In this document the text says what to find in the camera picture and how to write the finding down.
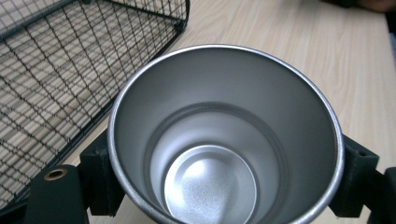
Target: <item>light wood surface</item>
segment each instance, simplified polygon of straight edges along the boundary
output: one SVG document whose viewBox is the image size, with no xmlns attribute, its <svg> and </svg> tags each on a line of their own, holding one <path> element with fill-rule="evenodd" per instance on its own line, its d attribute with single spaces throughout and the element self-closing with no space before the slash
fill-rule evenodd
<svg viewBox="0 0 396 224">
<path fill-rule="evenodd" d="M 317 0 L 191 0 L 187 30 L 171 50 L 214 43 L 258 49 L 303 72 L 332 104 L 343 133 L 380 156 L 378 170 L 396 166 L 396 73 L 384 15 Z M 367 217 L 366 208 L 356 219 L 326 209 L 314 223 Z M 91 217 L 91 223 L 151 222 L 127 198 L 115 217 Z"/>
</svg>

